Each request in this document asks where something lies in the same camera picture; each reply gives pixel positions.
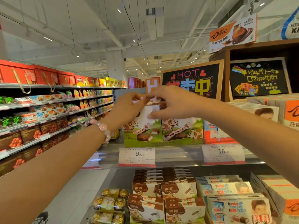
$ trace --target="white ceiling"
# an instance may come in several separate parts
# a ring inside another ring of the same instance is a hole
[[[8,55],[15,61],[102,76],[107,72],[106,53],[121,50],[127,58],[127,76],[137,75],[136,68],[157,75],[159,70],[189,65],[191,53],[200,54],[192,58],[195,63],[207,61],[208,33],[238,0],[123,0],[125,8],[121,1],[0,0]],[[259,0],[254,8],[259,17],[259,41],[279,39],[283,22],[298,5],[299,0]],[[154,41],[145,13],[153,7],[164,7],[164,35]],[[229,21],[240,12],[240,16],[248,14],[248,9],[243,6]],[[154,56],[162,57],[157,61]]]

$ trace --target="left hand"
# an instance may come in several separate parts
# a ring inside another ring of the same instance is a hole
[[[111,112],[101,122],[107,124],[112,133],[133,120],[149,100],[150,98],[141,99],[136,92],[126,93],[118,98]]]

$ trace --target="black chalkboard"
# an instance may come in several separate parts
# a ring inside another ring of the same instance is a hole
[[[283,57],[231,61],[230,86],[232,100],[291,93]]]
[[[198,95],[220,100],[224,60],[162,71],[162,85],[176,85]]]

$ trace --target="red heart drawing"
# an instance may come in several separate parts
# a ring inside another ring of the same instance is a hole
[[[207,73],[205,73],[204,70],[201,70],[200,76],[206,76],[206,75],[207,75]]]

